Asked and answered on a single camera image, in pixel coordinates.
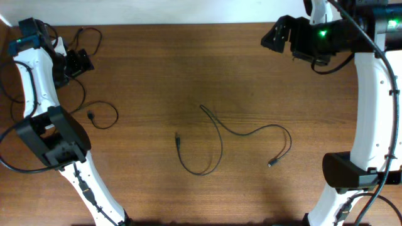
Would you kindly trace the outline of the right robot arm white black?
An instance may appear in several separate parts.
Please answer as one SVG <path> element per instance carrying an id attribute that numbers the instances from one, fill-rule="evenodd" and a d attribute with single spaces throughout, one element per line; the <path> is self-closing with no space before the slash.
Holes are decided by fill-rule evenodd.
<path id="1" fill-rule="evenodd" d="M 377 1 L 305 1 L 307 17 L 280 17 L 262 37 L 265 48 L 312 67 L 349 52 L 358 79 L 357 127 L 350 151 L 327 153 L 326 181 L 302 225 L 342 225 L 357 201 L 363 213 L 385 185 L 401 183 L 401 5 Z"/>

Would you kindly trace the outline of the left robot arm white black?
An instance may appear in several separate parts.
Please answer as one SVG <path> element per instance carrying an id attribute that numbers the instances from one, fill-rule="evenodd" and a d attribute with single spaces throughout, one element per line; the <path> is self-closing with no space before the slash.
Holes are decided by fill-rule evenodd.
<path id="1" fill-rule="evenodd" d="M 98 174 L 85 129 L 59 103 L 57 89 L 94 66 L 84 49 L 70 49 L 50 25 L 39 19 L 19 22 L 22 37 L 9 43 L 12 64 L 21 77 L 23 118 L 12 126 L 19 138 L 44 164 L 40 169 L 8 169 L 26 174 L 58 171 L 77 191 L 96 225 L 130 225 L 125 209 L 112 197 Z"/>

